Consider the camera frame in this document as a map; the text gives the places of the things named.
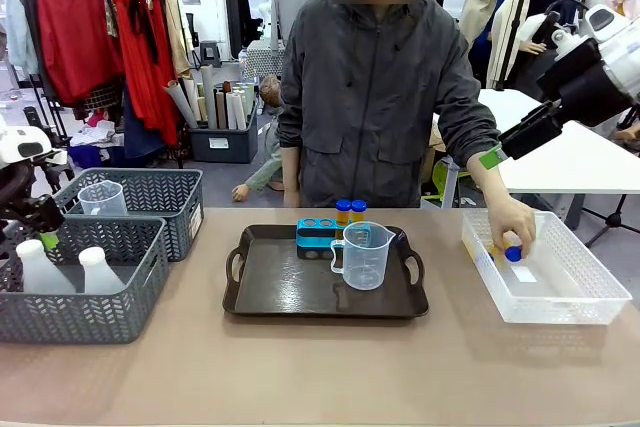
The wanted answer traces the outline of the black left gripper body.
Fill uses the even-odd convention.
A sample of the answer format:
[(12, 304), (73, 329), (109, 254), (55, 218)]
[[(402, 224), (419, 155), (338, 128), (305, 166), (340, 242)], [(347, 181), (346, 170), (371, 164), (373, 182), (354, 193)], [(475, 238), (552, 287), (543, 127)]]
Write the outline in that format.
[(38, 198), (17, 198), (1, 203), (1, 219), (15, 220), (40, 233), (56, 231), (65, 218), (50, 195)]

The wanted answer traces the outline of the person's left hand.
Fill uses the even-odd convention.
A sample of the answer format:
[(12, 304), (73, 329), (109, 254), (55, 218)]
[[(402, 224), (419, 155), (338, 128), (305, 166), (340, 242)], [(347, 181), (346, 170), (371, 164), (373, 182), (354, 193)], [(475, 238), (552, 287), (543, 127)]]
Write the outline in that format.
[(486, 198), (494, 245), (502, 251), (507, 248), (507, 234), (519, 239), (522, 256), (526, 257), (536, 240), (534, 211), (508, 194)]

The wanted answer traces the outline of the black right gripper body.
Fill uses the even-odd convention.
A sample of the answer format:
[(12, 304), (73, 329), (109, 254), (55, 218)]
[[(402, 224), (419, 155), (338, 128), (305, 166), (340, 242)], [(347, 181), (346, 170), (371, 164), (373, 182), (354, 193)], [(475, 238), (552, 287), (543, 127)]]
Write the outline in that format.
[(594, 39), (556, 60), (537, 81), (545, 95), (539, 117), (557, 128), (569, 121), (595, 127), (630, 108), (631, 95), (614, 83), (605, 67)]

